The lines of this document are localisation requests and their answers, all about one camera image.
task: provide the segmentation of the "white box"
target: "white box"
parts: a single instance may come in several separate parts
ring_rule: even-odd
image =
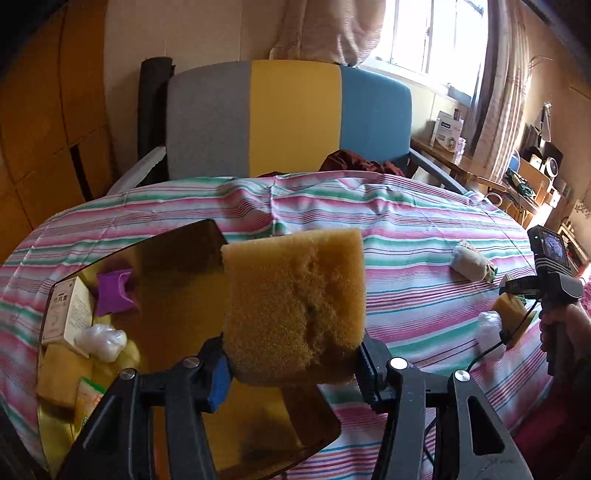
[[[92,326],[94,305],[94,297],[79,277],[57,283],[47,308],[41,344],[60,343],[88,358],[75,338]]]
[[[462,134],[464,120],[454,120],[453,115],[439,112],[433,130],[434,140],[447,151],[455,152],[457,140]]]

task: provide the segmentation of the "wooden wall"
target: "wooden wall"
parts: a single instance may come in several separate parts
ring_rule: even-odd
[[[115,179],[103,88],[108,0],[72,0],[0,82],[0,262],[50,216]]]

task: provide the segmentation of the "brown cloth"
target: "brown cloth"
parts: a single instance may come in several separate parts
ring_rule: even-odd
[[[337,150],[326,157],[319,171],[334,170],[356,170],[356,171],[376,171],[378,173],[389,173],[404,177],[400,168],[392,162],[387,161],[378,163],[376,161],[365,160],[361,155],[357,155],[351,150]]]

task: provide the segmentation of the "small package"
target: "small package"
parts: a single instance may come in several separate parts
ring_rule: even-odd
[[[100,385],[91,382],[85,377],[80,379],[76,405],[74,406],[74,422],[72,423],[74,440],[80,434],[82,427],[84,427],[104,394],[105,389]]]
[[[462,240],[452,250],[450,266],[470,281],[495,281],[497,268],[482,255],[470,242]]]
[[[453,115],[439,112],[431,137],[431,146],[437,142],[447,151],[454,153],[463,127],[464,120],[454,120]]]
[[[89,357],[88,352],[76,345],[76,336],[92,326],[95,300],[79,278],[70,278],[56,284],[47,308],[43,327],[42,345],[60,343]]]

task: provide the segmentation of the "purple object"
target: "purple object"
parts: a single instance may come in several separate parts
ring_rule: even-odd
[[[125,292],[125,283],[132,272],[133,269],[128,268],[96,275],[99,281],[99,299],[96,303],[95,315],[102,317],[136,307],[135,302]]]

